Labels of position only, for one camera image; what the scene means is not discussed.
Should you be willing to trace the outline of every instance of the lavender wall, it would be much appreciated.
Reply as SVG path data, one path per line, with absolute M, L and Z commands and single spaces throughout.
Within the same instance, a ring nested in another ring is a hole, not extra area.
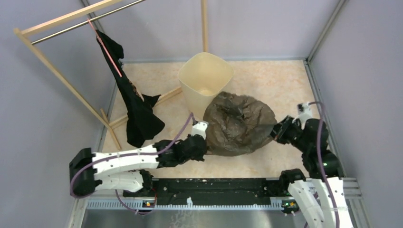
M 313 61 L 374 227 L 402 227 L 403 1 L 349 1 Z
M 97 15 L 133 1 L 124 0 Z M 338 1 L 207 3 L 211 53 L 226 59 L 302 59 Z M 147 0 L 100 21 L 123 45 L 127 61 L 184 61 L 202 52 L 200 0 Z
M 65 227 L 74 202 L 68 163 L 99 143 L 102 124 L 13 33 L 79 8 L 77 0 L 0 1 L 0 227 Z M 97 110 L 108 108 L 114 80 L 89 26 L 38 46 Z

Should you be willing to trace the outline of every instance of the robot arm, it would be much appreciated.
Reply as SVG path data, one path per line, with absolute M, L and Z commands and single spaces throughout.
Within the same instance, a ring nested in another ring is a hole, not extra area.
M 343 180 L 339 178 L 339 161 L 327 149 L 329 133 L 326 125 L 324 124 L 321 129 L 322 164 L 319 164 L 316 144 L 319 120 L 312 118 L 308 103 L 298 104 L 297 109 L 297 118 L 287 116 L 273 128 L 270 136 L 278 143 L 291 144 L 302 152 L 304 167 L 312 178 L 321 205 L 318 204 L 304 174 L 299 169 L 283 171 L 280 176 L 280 188 L 287 190 L 294 197 L 309 227 L 336 227 L 335 211 L 337 211 L 340 220 L 339 227 L 352 228 L 352 221 L 343 193 Z M 325 169 L 326 180 L 332 190 L 337 208 L 333 208 L 328 188 L 320 173 L 320 165 L 323 165 Z
M 178 140 L 161 154 L 157 152 L 171 143 L 171 140 L 162 140 L 146 147 L 115 153 L 91 152 L 91 148 L 82 149 L 69 164 L 70 181 L 80 169 L 92 162 L 112 156 L 117 158 L 94 164 L 82 172 L 74 182 L 74 194 L 85 196 L 98 190 L 150 191 L 152 176 L 143 169 L 175 167 L 188 160 L 204 161 L 203 156 L 207 152 L 205 141 L 207 126 L 206 122 L 196 123 L 187 139 Z

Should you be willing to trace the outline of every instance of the square bucket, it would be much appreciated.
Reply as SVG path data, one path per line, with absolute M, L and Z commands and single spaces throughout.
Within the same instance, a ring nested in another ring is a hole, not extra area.
M 213 98 L 227 89 L 234 69 L 222 58 L 202 52 L 193 56 L 178 72 L 189 111 L 203 119 Z

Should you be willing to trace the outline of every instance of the hanging cloth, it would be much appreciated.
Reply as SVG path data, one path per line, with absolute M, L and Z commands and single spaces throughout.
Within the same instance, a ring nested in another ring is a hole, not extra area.
M 94 30 L 127 108 L 127 142 L 140 148 L 145 140 L 153 139 L 165 127 L 165 123 L 153 114 L 153 107 L 161 95 L 147 96 L 138 93 L 119 62 L 119 59 L 124 58 L 123 47 L 101 31 Z

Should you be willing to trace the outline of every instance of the brown plastic bag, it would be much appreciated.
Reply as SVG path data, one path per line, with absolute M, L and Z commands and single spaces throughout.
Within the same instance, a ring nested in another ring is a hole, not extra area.
M 252 153 L 268 144 L 277 124 L 270 107 L 251 96 L 219 93 L 204 112 L 209 123 L 206 141 L 209 151 L 220 156 Z

